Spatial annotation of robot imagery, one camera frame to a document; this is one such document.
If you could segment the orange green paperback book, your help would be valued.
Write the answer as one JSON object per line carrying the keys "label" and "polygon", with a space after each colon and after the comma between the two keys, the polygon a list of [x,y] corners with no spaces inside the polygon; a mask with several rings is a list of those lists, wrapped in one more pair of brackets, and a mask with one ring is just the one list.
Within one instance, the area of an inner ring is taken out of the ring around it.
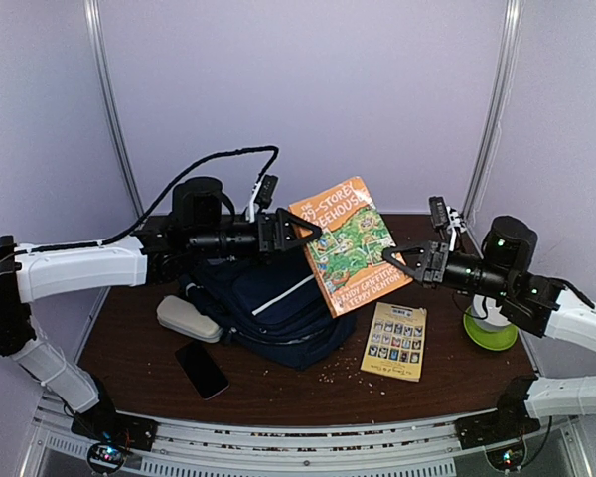
{"label": "orange green paperback book", "polygon": [[395,242],[361,177],[295,202],[289,211],[322,231],[304,250],[333,318],[412,281],[382,257]]}

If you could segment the yellow paperback booklet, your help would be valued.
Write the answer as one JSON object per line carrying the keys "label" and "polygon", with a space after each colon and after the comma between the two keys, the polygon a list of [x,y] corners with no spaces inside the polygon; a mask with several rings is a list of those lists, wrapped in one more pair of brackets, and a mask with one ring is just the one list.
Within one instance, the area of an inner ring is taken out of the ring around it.
{"label": "yellow paperback booklet", "polygon": [[426,339],[427,310],[379,302],[375,306],[361,370],[419,382]]}

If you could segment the navy blue student backpack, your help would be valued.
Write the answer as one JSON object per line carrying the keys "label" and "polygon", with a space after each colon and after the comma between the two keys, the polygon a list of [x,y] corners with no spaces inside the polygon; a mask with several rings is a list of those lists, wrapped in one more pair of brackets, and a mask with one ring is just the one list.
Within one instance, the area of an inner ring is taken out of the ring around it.
{"label": "navy blue student backpack", "polygon": [[179,277],[181,297],[235,342],[303,371],[352,336],[357,315],[332,316],[302,250],[262,258],[203,261]]}

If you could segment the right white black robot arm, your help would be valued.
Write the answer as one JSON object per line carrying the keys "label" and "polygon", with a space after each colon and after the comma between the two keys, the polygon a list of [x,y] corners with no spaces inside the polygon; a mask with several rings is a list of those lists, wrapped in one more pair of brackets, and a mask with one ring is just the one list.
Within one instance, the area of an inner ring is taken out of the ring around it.
{"label": "right white black robot arm", "polygon": [[[501,315],[531,335],[576,344],[596,353],[596,302],[570,282],[529,272],[537,234],[511,216],[497,216],[482,256],[450,250],[445,242],[386,248],[383,259],[418,284],[492,298]],[[596,415],[596,376],[518,377],[495,410],[460,418],[464,447],[539,430],[545,417]]]}

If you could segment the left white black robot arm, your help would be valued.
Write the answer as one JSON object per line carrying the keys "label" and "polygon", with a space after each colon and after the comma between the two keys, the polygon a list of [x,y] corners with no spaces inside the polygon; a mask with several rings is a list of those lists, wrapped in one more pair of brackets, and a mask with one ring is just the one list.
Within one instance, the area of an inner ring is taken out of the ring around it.
{"label": "left white black robot arm", "polygon": [[242,218],[220,180],[195,177],[175,186],[171,213],[157,229],[132,227],[120,238],[37,246],[0,237],[0,356],[62,398],[100,440],[116,439],[123,421],[103,383],[67,361],[34,326],[31,303],[93,288],[167,283],[195,259],[270,255],[318,239],[319,226],[282,208],[266,212],[275,183],[266,175],[255,184]]}

